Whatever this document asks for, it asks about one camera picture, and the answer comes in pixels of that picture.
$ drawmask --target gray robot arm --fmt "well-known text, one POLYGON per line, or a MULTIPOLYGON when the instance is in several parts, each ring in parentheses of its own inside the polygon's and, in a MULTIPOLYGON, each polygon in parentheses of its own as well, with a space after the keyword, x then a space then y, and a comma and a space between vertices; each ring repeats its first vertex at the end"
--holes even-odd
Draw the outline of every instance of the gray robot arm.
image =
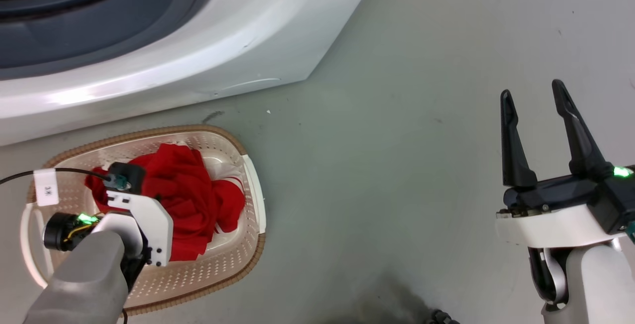
POLYGON ((25 324, 113 324, 128 295, 125 246, 113 231, 90 234, 55 270, 25 324))
POLYGON ((635 320, 635 281, 618 240, 573 249, 556 276, 567 301, 564 306, 546 301, 541 312, 545 324, 630 324, 635 320))

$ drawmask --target brown basket rim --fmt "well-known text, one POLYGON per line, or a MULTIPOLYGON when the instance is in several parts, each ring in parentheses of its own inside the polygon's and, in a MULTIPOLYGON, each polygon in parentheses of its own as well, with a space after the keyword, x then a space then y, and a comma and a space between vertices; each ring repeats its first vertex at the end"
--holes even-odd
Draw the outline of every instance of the brown basket rim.
MULTIPOLYGON (((66 159, 70 159, 71 157, 74 157, 74 156, 78 156, 79 154, 91 152, 93 150, 97 150, 103 147, 109 147, 111 145, 123 143, 125 141, 148 138, 151 136, 161 136, 161 135, 167 135, 167 134, 176 134, 180 132, 197 132, 197 131, 215 132, 216 134, 219 134, 220 136, 225 137, 230 143, 232 143, 232 145, 234 145, 234 147, 238 149, 238 152, 241 155, 247 154, 245 147, 243 147, 243 145, 236 138, 234 138, 234 136, 232 136, 231 134, 229 134, 229 132, 225 131, 224 129, 220 127, 214 127, 210 125, 187 125, 187 126, 154 128, 151 130, 130 132, 127 134, 113 136, 107 139, 93 141, 92 143, 88 143, 86 145, 82 145, 81 147, 66 150, 66 152, 62 152, 52 157, 49 161, 47 161, 43 165, 43 169, 53 168, 57 164, 61 163, 62 161, 65 161, 66 159)), ((29 191, 27 193, 27 203, 28 202, 36 202, 35 184, 33 181, 31 182, 29 186, 29 191)), ((238 273, 234 274, 233 276, 227 279, 224 279, 218 283, 215 283, 213 285, 209 285, 204 288, 200 288, 198 290, 193 290, 192 292, 182 294, 170 299, 166 299, 164 301, 154 302, 151 304, 144 304, 143 306, 135 306, 131 308, 126 308, 126 313, 129 316, 133 316, 133 315, 138 315, 143 313, 149 313, 152 311, 162 310, 165 308, 169 308, 171 306, 176 306, 177 304, 193 301, 194 299, 198 299, 204 295, 208 295, 210 293, 216 292, 217 290, 221 290, 222 288, 230 286, 240 281, 241 279, 243 279, 243 277, 245 277, 247 274, 249 274, 249 272, 252 271, 254 266, 256 266, 256 263, 258 263, 258 260, 260 260, 260 256, 264 248, 265 248, 265 234, 259 234, 258 243, 256 245, 256 251, 254 252, 254 256, 252 256, 252 259, 250 259, 250 261, 247 263, 245 267, 243 267, 243 269, 241 269, 238 273)))

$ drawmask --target gray floor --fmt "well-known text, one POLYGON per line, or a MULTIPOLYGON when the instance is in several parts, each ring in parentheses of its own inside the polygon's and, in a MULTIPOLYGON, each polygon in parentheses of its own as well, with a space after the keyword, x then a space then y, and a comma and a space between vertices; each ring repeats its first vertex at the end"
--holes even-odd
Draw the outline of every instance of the gray floor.
MULTIPOLYGON (((635 163, 634 21, 629 0, 363 0, 306 82, 3 147, 0 173, 203 120, 245 144, 267 202, 260 262, 234 286, 131 324, 418 323, 426 306, 467 324, 535 324, 526 249, 494 231, 499 93, 514 93, 540 178, 569 161, 555 77, 605 156, 635 163)), ((38 295, 16 236, 26 186, 0 187, 7 323, 38 295)))

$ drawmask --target washing machine door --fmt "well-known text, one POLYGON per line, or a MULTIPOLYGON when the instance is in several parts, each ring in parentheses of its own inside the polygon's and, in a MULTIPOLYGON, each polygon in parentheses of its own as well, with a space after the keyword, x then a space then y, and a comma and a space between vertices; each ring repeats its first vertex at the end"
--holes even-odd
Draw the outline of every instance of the washing machine door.
POLYGON ((0 0, 0 80, 109 60, 171 34, 207 0, 0 0))

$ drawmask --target white laundry basket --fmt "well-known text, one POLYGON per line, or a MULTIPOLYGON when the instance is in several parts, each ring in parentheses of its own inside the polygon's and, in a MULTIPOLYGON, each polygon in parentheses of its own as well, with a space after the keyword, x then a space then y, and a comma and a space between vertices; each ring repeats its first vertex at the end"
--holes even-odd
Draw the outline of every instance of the white laundry basket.
MULTIPOLYGON (((147 313, 202 297, 245 277, 258 262, 265 245, 265 208, 254 164, 245 148, 228 132, 195 125, 159 128, 116 136, 68 150, 44 168, 69 167, 92 170, 121 159, 156 152, 162 143, 187 145, 200 150, 206 166, 231 163, 240 168, 245 188, 245 209, 238 228, 216 234, 205 254, 195 261, 174 261, 166 267, 146 265, 127 298, 129 315, 147 313)), ((44 224, 56 212, 97 213, 85 175, 57 173, 60 203, 38 206, 33 184, 20 224, 20 244, 29 272, 42 287, 66 253, 47 250, 42 243, 44 224)))

